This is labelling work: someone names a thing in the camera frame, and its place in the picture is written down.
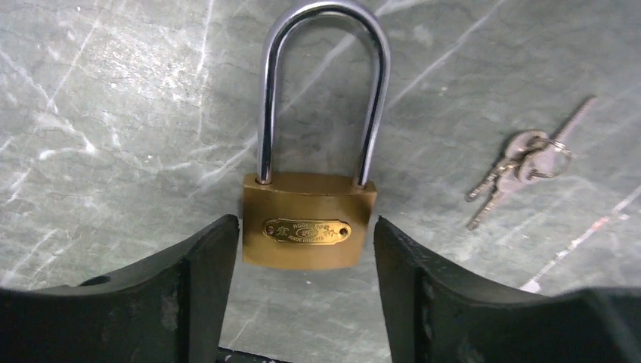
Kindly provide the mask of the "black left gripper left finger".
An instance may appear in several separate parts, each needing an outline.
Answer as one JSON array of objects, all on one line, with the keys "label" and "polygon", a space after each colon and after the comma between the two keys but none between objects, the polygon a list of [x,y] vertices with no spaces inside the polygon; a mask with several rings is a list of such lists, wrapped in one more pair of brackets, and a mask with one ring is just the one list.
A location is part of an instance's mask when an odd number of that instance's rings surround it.
[{"label": "black left gripper left finger", "polygon": [[77,286],[1,291],[3,362],[214,362],[236,262],[227,214]]}]

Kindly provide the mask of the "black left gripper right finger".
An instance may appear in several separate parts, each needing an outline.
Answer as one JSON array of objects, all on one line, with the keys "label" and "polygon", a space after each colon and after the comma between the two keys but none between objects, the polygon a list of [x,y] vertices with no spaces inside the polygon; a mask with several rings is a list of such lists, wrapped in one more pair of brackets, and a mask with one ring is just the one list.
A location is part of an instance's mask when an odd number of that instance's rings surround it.
[{"label": "black left gripper right finger", "polygon": [[385,218],[373,245],[394,362],[640,360],[637,288],[525,292],[438,255]]}]

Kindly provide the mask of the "brass padlock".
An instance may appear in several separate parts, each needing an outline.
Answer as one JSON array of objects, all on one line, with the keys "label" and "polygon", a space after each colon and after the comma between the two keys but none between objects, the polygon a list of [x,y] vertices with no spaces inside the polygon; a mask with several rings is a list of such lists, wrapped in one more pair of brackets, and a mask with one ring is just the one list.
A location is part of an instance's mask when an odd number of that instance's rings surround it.
[{"label": "brass padlock", "polygon": [[[354,21],[374,49],[370,100],[352,177],[273,170],[281,55],[299,27],[322,16]],[[257,170],[245,176],[242,193],[243,261],[291,270],[356,265],[377,197],[369,171],[392,65],[387,36],[376,16],[357,2],[306,1],[285,10],[272,25],[262,63]]]}]

